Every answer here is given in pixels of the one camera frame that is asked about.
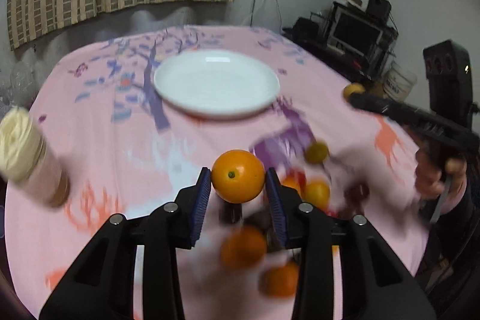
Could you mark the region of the person's right hand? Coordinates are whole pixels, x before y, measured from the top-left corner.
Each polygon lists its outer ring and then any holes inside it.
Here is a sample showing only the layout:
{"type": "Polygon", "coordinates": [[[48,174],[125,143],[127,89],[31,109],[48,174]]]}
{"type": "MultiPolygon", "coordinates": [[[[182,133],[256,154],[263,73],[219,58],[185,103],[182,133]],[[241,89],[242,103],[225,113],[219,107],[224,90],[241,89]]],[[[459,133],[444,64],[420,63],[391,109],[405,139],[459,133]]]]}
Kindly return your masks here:
{"type": "MultiPolygon", "coordinates": [[[[429,155],[423,149],[419,149],[416,152],[416,163],[415,187],[417,192],[420,194],[421,199],[436,199],[444,191],[444,182],[441,180],[442,169],[434,165],[429,155]]],[[[457,196],[463,196],[467,183],[466,161],[451,158],[447,161],[444,170],[451,176],[451,187],[448,198],[453,199],[457,196]]]]}

